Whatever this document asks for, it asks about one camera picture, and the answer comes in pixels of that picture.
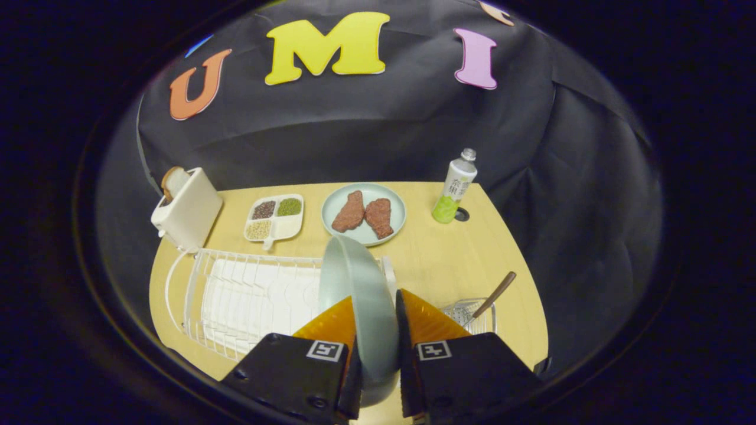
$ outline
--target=utensil handle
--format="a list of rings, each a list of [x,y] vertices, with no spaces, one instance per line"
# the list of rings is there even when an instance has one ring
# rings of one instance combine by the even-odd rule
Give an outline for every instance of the utensil handle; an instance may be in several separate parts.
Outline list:
[[[493,293],[491,294],[491,296],[490,296],[490,297],[488,297],[488,298],[487,298],[487,299],[486,299],[486,300],[485,300],[485,301],[483,302],[483,305],[482,305],[482,306],[480,306],[480,308],[478,308],[478,309],[477,309],[477,310],[476,310],[476,311],[475,311],[475,312],[474,312],[474,313],[472,314],[472,316],[473,316],[472,318],[478,318],[478,316],[480,316],[481,314],[483,314],[483,312],[484,312],[484,311],[486,311],[486,310],[488,309],[488,307],[491,307],[491,304],[493,304],[493,303],[494,303],[494,301],[496,301],[496,299],[497,299],[497,298],[498,298],[498,297],[499,297],[499,296],[500,296],[500,295],[501,295],[501,294],[502,294],[502,293],[503,293],[503,292],[504,292],[505,290],[507,290],[507,288],[508,288],[508,287],[509,287],[509,286],[511,285],[512,281],[514,281],[516,277],[517,277],[517,273],[515,273],[514,271],[510,271],[509,273],[507,273],[507,276],[506,276],[506,277],[504,278],[504,280],[503,280],[503,281],[501,281],[501,283],[499,284],[499,286],[498,286],[498,287],[496,287],[496,290],[494,290],[494,292],[493,292]]]

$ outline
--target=table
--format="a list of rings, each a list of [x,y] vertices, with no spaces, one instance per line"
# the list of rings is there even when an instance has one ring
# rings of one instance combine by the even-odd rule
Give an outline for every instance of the table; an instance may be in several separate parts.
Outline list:
[[[442,192],[441,182],[377,182],[395,191],[407,206],[404,227],[388,242],[371,247],[373,256],[388,256],[398,288],[406,288],[439,308],[463,298],[485,297],[508,271],[517,279],[497,300],[498,334],[531,369],[548,353],[546,318],[533,277],[503,219],[479,184],[470,185],[461,206],[466,222],[438,223],[431,210]],[[347,183],[288,185],[220,191],[223,207],[205,248],[257,255],[322,258],[330,239],[321,220],[326,197]],[[262,243],[244,239],[242,230],[255,200],[279,194],[305,199],[302,230],[289,240],[277,240],[270,253]],[[236,364],[201,346],[172,323],[165,301],[166,277],[179,252],[167,240],[158,247],[150,276],[150,312],[160,340],[209,376],[220,380]],[[169,286],[169,304],[177,321],[184,311],[184,294],[194,260],[176,265]],[[384,402],[360,411],[359,424],[411,423],[401,417],[398,389]]]

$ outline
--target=white toaster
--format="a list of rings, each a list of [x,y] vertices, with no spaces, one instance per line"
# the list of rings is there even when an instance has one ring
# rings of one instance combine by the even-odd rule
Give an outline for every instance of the white toaster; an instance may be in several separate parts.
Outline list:
[[[202,168],[190,169],[184,187],[167,203],[163,196],[152,212],[159,237],[166,237],[180,250],[195,253],[204,247],[223,199]]]

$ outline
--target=bottle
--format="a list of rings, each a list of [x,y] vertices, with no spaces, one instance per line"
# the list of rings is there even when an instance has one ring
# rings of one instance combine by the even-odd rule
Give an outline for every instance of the bottle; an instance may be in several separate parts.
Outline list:
[[[446,175],[444,191],[441,198],[435,203],[433,208],[433,218],[440,223],[450,223],[454,220],[460,201],[470,183],[478,175],[478,169],[475,168],[476,152],[468,147],[462,151],[462,156],[449,163],[449,172]]]

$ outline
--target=yellow letter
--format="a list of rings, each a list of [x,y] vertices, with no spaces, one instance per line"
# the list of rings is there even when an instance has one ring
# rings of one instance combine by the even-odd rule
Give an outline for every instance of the yellow letter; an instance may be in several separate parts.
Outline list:
[[[294,66],[294,54],[312,73],[319,76],[341,48],[339,60],[333,64],[337,74],[380,74],[386,64],[378,58],[380,27],[389,22],[389,15],[378,12],[356,12],[346,15],[324,36],[308,20],[297,20],[273,28],[268,37],[274,40],[273,67],[265,84],[276,85],[302,76]]]
[[[205,67],[205,86],[202,93],[193,101],[189,101],[187,90],[189,88],[189,78],[194,74],[197,68],[192,68],[178,76],[171,83],[171,100],[170,109],[173,119],[183,121],[190,116],[197,115],[205,110],[210,102],[218,94],[218,87],[221,85],[221,67],[223,59],[231,54],[231,49],[220,51],[202,64]]]

